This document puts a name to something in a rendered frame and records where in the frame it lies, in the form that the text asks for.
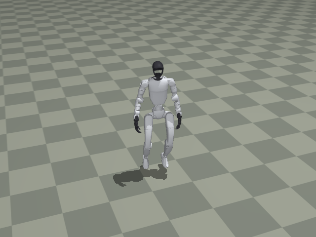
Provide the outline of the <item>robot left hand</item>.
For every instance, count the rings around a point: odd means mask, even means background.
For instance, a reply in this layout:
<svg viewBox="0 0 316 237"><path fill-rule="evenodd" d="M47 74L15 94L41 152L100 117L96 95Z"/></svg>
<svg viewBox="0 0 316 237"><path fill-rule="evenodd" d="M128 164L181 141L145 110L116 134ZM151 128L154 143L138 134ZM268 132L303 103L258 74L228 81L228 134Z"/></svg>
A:
<svg viewBox="0 0 316 237"><path fill-rule="evenodd" d="M177 118L178 118L178 125L177 125L177 128L176 129L178 129L178 128L180 128L180 124L181 124L181 115L180 115L180 113L178 113L177 114Z"/></svg>

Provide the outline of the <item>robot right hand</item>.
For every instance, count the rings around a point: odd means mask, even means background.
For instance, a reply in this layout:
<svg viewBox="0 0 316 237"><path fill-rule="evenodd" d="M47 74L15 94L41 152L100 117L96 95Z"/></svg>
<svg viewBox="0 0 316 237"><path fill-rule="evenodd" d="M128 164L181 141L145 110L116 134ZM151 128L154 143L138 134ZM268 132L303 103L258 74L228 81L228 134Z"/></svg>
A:
<svg viewBox="0 0 316 237"><path fill-rule="evenodd" d="M139 130L139 126L138 126L138 120L139 120L139 117L138 116L135 116L135 119L134 119L134 125L135 125L135 129L138 133L141 133ZM138 130L139 129L139 130Z"/></svg>

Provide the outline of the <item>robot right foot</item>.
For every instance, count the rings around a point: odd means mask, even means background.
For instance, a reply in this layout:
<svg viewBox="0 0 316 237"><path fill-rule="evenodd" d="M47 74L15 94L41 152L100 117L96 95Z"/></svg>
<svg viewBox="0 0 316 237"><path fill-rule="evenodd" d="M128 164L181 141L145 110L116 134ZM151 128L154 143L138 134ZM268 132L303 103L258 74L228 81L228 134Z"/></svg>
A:
<svg viewBox="0 0 316 237"><path fill-rule="evenodd" d="M144 158L144 155L143 155L143 168L144 168L144 169L148 169L148 168L149 168L148 157L147 157L147 159L146 159L146 158Z"/></svg>

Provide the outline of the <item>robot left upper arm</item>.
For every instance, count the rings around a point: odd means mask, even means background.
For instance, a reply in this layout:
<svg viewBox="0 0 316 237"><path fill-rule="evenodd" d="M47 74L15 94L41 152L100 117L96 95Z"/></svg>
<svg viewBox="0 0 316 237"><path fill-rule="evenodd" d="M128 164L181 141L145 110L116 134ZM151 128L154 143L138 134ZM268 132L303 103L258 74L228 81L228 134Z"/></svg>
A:
<svg viewBox="0 0 316 237"><path fill-rule="evenodd" d="M170 86L171 92L172 92L172 101L178 101L177 100L177 88L176 84L173 78L167 78L168 84Z"/></svg>

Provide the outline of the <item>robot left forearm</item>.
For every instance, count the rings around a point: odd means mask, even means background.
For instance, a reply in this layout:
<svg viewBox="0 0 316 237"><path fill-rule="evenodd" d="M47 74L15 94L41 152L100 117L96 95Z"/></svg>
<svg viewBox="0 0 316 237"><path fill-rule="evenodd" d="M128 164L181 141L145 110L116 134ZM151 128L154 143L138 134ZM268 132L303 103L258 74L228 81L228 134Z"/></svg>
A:
<svg viewBox="0 0 316 237"><path fill-rule="evenodd" d="M177 95L177 100L178 100L178 101L175 101L175 102L174 102L175 111L176 111L176 116L177 116L178 113L180 113L180 115L182 115L181 107L180 107L180 100L179 100L178 95Z"/></svg>

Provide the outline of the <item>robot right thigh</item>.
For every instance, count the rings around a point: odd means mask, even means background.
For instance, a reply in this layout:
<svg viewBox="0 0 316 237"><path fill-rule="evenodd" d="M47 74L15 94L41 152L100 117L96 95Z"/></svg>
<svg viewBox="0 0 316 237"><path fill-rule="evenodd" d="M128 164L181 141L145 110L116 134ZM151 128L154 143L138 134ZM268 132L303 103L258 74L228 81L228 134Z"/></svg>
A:
<svg viewBox="0 0 316 237"><path fill-rule="evenodd" d="M146 150L152 148L151 138L153 129L153 113L148 113L144 116L144 131L145 131L145 147Z"/></svg>

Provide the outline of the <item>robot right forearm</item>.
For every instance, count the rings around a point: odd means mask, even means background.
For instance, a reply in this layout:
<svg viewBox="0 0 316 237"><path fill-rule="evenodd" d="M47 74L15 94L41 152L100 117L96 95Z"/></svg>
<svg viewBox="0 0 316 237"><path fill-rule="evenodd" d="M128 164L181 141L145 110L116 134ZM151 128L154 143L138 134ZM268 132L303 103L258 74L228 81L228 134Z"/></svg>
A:
<svg viewBox="0 0 316 237"><path fill-rule="evenodd" d="M136 101L135 101L135 110L134 110L134 116L133 116L134 119L135 119L135 116L139 117L139 114L140 114L140 107L141 107L141 105L138 104L138 100L139 100L139 98L137 97Z"/></svg>

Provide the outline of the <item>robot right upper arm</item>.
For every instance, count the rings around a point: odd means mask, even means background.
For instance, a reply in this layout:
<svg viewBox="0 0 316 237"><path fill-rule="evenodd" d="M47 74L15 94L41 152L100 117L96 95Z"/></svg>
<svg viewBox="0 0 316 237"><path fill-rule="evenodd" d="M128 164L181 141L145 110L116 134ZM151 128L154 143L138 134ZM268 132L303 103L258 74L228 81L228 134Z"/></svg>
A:
<svg viewBox="0 0 316 237"><path fill-rule="evenodd" d="M137 97L139 98L138 103L143 103L144 98L142 96L146 90L145 88L148 87L148 85L149 85L149 79L145 79L141 81L140 87L138 90L138 95L137 95Z"/></svg>

